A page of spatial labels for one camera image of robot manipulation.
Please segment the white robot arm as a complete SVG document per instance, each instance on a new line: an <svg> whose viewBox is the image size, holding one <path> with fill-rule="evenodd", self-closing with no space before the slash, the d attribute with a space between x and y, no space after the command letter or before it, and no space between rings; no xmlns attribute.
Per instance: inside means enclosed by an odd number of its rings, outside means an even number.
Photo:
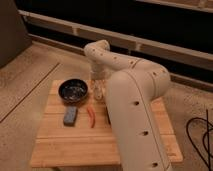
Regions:
<svg viewBox="0 0 213 171"><path fill-rule="evenodd" d="M104 69L114 73L106 81L106 106L116 137L123 171L173 171L151 102L165 94L168 70L150 60L114 53L105 40L84 47L94 80Z"/></svg>

